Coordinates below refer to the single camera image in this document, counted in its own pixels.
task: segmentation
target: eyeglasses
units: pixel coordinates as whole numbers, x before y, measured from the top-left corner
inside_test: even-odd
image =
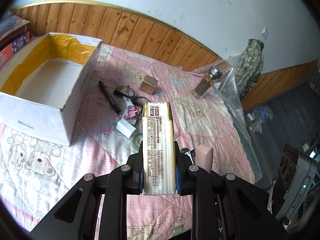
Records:
[[[132,103],[134,105],[143,106],[143,103],[150,102],[148,98],[145,97],[137,97],[135,94],[135,91],[130,88],[129,86],[121,86],[117,87],[115,91],[113,91],[113,94],[119,97],[126,97],[131,99]]]

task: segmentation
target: wooden wall panel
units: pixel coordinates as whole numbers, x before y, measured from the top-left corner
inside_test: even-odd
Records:
[[[74,2],[29,5],[13,10],[31,22],[36,36],[47,32],[97,37],[103,43],[155,58],[186,71],[220,59],[180,31],[124,8]]]
[[[302,81],[309,81],[316,72],[318,60],[262,74],[258,83],[241,100],[244,110],[259,105]]]

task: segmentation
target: patterned blanket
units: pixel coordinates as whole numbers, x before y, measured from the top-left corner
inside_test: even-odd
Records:
[[[152,96],[139,90],[146,74],[158,80]],[[252,169],[221,98],[213,90],[201,100],[192,96],[191,90],[200,80],[198,76],[103,45],[70,147],[0,125],[0,197],[16,221],[27,230],[31,231],[86,173],[96,176],[110,173],[139,149],[141,123],[136,125],[137,130],[130,139],[116,130],[115,119],[121,114],[117,115],[110,107],[98,87],[99,80],[103,80],[111,94],[116,87],[129,85],[138,96],[151,101],[169,101],[175,140],[180,148],[193,149],[201,143],[210,145],[214,149],[214,171],[232,172],[254,182]],[[116,96],[114,99],[124,110],[124,100]],[[191,228],[191,210],[191,196],[128,196],[128,239],[176,236]]]

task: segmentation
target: black pen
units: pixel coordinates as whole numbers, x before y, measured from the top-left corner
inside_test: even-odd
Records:
[[[111,107],[113,108],[113,110],[119,114],[121,112],[121,109],[119,108],[119,106],[117,105],[117,103],[115,102],[115,100],[112,98],[112,96],[110,95],[109,91],[107,90],[106,86],[104,85],[104,83],[100,80],[99,81],[99,86],[101,87],[102,92],[104,93],[104,95],[106,96],[106,98],[108,99]]]

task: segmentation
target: open box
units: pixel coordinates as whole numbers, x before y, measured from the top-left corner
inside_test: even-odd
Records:
[[[20,132],[70,145],[101,40],[47,33],[0,71],[0,117]]]

